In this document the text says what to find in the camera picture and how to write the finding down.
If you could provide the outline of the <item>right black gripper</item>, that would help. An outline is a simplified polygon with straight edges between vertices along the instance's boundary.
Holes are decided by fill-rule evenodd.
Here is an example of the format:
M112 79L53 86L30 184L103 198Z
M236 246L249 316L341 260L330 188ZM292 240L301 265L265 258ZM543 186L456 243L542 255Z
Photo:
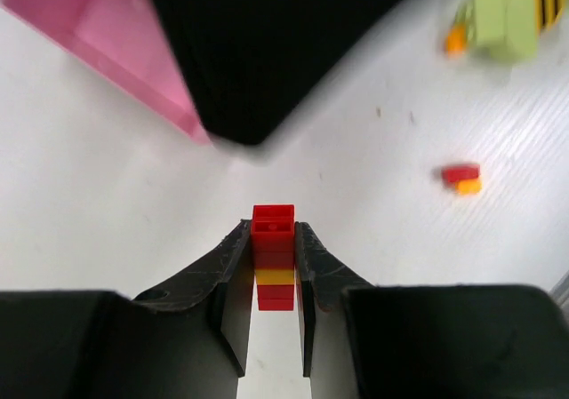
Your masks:
M402 0L151 0L205 131L265 141Z

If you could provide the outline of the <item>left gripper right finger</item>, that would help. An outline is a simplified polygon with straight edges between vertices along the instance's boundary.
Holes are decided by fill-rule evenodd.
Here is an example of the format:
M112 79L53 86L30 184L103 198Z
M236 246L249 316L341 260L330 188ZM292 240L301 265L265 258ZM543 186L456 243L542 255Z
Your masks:
M375 286L295 227L315 398L565 398L568 325L528 285Z

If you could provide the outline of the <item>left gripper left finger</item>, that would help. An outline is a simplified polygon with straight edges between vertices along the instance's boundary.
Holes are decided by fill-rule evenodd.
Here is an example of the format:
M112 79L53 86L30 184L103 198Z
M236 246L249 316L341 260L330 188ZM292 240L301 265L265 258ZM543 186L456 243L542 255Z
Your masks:
M133 299L5 291L4 398L233 398L252 311L251 224Z

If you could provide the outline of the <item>red lego stack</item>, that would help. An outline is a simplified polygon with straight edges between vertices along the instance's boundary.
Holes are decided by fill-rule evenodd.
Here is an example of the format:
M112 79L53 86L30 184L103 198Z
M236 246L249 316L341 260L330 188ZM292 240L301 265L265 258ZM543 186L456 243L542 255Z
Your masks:
M293 311L295 219L292 204L252 210L252 257L260 311Z

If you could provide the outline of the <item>red orange lego piece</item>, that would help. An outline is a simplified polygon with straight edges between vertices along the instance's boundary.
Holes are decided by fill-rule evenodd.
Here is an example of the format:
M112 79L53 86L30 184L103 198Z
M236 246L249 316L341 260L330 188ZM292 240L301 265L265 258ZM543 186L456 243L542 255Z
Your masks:
M478 164L453 164L443 167L440 177L444 185L458 195L475 195L482 189Z

